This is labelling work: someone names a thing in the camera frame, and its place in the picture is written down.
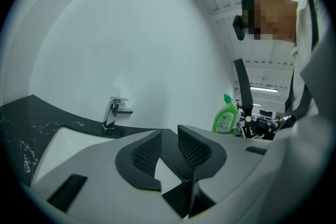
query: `cleaning bottle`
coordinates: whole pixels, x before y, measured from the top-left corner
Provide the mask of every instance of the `cleaning bottle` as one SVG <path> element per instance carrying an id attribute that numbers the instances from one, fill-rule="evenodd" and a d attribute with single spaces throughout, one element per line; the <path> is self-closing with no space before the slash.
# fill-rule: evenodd
<path id="1" fill-rule="evenodd" d="M 237 119 L 237 106 L 232 98 L 225 94 L 224 101 L 226 105 L 219 110 L 215 117 L 212 131 L 216 133 L 230 133 Z"/>

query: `green bottle cap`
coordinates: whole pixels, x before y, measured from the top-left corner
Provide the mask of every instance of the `green bottle cap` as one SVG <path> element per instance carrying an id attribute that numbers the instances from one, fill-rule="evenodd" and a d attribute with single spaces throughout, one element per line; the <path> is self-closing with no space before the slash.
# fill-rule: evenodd
<path id="1" fill-rule="evenodd" d="M 224 101 L 225 101 L 225 103 L 229 104 L 232 101 L 232 98 L 229 95 L 225 94 L 224 95 Z"/>

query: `faucet handle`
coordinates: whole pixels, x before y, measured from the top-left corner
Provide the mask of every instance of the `faucet handle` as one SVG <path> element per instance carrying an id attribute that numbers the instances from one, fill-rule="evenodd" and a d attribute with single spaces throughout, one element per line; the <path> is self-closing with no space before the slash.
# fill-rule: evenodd
<path id="1" fill-rule="evenodd" d="M 120 104 L 120 102 L 121 102 L 122 100 L 129 101 L 127 98 L 124 98 L 124 97 L 115 97 L 115 96 L 111 96 L 111 97 L 110 97 L 110 100 L 111 100 L 113 103 L 117 103 L 117 104 Z"/>

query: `black headband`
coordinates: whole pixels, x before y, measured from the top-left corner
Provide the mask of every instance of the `black headband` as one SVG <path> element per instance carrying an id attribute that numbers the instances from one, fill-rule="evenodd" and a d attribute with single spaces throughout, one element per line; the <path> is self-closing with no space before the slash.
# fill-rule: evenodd
<path id="1" fill-rule="evenodd" d="M 247 21 L 242 19 L 240 15 L 235 16 L 233 20 L 233 28 L 236 32 L 236 36 L 239 40 L 244 40 L 246 28 L 249 30 L 249 34 L 258 34 L 254 29 L 254 0 L 241 0 L 241 9 L 244 12 L 247 11 Z"/>

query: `white corrugated ceiling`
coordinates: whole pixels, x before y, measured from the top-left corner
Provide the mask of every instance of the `white corrugated ceiling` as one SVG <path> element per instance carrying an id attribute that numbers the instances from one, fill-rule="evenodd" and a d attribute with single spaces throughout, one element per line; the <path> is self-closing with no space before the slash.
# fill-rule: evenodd
<path id="1" fill-rule="evenodd" d="M 284 41 L 252 40 L 246 37 L 239 41 L 232 27 L 235 15 L 241 14 L 241 0 L 202 0 L 208 12 L 216 21 L 223 37 L 239 97 L 239 83 L 233 61 L 242 58 L 251 86 L 278 89 L 277 93 L 252 91 L 255 103 L 262 108 L 282 112 L 288 97 L 293 72 L 290 52 L 293 45 Z"/>

